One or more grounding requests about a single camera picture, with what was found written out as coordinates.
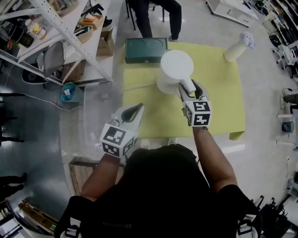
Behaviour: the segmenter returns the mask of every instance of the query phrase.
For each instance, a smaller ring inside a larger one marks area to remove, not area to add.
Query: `bottle label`
[[[36,23],[32,29],[32,33],[34,36],[40,39],[45,35],[46,30]]]

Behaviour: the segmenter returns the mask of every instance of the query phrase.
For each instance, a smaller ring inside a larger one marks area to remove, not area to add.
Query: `transparent plastic bin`
[[[99,144],[102,129],[121,106],[121,92],[112,83],[85,88],[84,130],[87,145]]]

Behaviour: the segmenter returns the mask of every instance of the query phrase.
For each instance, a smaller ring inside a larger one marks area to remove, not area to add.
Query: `blue floor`
[[[11,64],[0,74],[0,90]],[[26,93],[58,104],[60,86],[47,83],[30,85],[14,66],[2,93]],[[7,122],[3,136],[23,139],[24,143],[3,142],[0,147],[0,176],[28,174],[25,188],[8,198],[16,207],[24,198],[56,219],[63,214],[70,198],[60,149],[59,109],[30,97],[4,99],[5,111],[18,119]]]

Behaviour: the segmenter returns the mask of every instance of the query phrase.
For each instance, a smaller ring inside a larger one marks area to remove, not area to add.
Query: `sleeve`
[[[88,217],[93,206],[94,202],[87,198],[80,196],[71,197],[66,210],[56,226],[55,238],[60,238],[61,233],[70,227],[70,218],[82,221],[84,218]]]
[[[215,195],[216,213],[219,217],[221,234],[235,237],[238,221],[243,221],[247,214],[256,215],[252,226],[260,237],[262,217],[259,210],[236,185],[227,185]]]

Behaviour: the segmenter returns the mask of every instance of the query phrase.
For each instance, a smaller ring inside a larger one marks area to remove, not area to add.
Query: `white bottle cap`
[[[25,21],[25,25],[28,26],[30,24],[30,22],[31,22],[31,19],[29,18]]]

